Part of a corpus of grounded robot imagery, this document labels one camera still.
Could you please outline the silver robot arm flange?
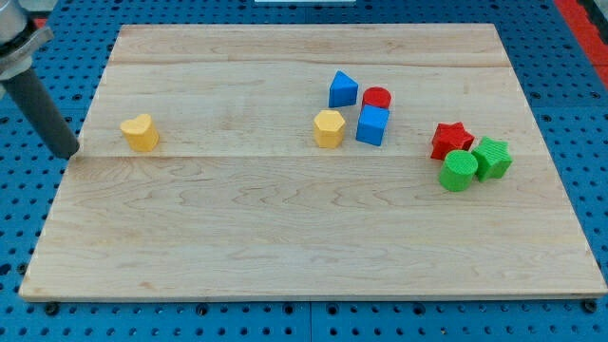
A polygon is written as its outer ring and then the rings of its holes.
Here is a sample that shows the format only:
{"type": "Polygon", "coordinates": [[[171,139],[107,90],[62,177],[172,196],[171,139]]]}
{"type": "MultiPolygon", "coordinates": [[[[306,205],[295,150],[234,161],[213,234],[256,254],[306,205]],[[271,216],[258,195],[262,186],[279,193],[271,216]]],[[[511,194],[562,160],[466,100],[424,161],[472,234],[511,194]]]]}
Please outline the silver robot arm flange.
{"type": "Polygon", "coordinates": [[[32,55],[54,38],[17,0],[1,0],[1,95],[5,83],[31,70],[32,55]]]}

